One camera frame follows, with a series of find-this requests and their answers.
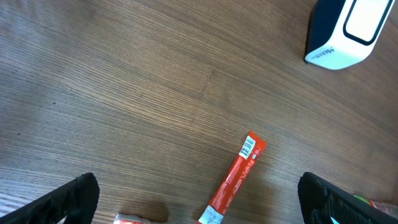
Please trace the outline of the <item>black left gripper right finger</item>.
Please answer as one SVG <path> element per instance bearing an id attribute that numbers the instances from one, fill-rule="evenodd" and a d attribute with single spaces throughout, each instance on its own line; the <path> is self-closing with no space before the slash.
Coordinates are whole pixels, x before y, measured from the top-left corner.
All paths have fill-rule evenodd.
<path id="1" fill-rule="evenodd" d="M 397 218 L 311 172 L 301 176 L 298 197 L 304 224 L 397 224 Z"/>

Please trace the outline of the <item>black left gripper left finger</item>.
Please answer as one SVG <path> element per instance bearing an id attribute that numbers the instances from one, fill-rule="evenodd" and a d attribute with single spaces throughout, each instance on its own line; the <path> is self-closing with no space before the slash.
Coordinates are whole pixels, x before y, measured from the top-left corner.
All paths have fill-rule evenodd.
<path id="1" fill-rule="evenodd" d="M 96 177 L 85 173 L 33 202 L 1 217 L 2 224 L 90 224 L 100 188 Z"/>

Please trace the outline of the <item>small red white packet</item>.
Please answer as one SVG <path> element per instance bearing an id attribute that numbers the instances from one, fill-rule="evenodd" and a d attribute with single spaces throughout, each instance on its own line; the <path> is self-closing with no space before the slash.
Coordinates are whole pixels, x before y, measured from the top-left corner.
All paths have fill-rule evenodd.
<path id="1" fill-rule="evenodd" d="M 114 218 L 113 224 L 146 224 L 147 222 L 134 215 L 124 215 L 118 213 Z"/>

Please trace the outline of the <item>green snack bag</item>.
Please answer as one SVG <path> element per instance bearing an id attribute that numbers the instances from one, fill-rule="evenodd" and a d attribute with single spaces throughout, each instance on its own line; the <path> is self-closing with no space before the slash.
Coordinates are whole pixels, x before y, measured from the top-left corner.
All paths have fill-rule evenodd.
<path id="1" fill-rule="evenodd" d="M 389 204 L 389 203 L 383 203 L 383 202 L 375 202 L 372 200 L 368 200 L 364 197 L 361 197 L 359 195 L 354 195 L 357 199 L 367 203 L 368 205 L 372 206 L 373 208 L 376 208 L 394 218 L 398 218 L 398 213 L 397 213 L 397 206 Z"/>

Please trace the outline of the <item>red stick sachet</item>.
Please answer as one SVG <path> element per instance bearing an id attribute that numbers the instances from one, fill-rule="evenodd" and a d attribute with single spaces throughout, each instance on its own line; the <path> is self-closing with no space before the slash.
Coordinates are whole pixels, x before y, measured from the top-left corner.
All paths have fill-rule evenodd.
<path id="1" fill-rule="evenodd" d="M 248 135 L 228 173 L 221 181 L 197 224 L 221 224 L 238 190 L 243 185 L 267 143 L 253 131 Z"/>

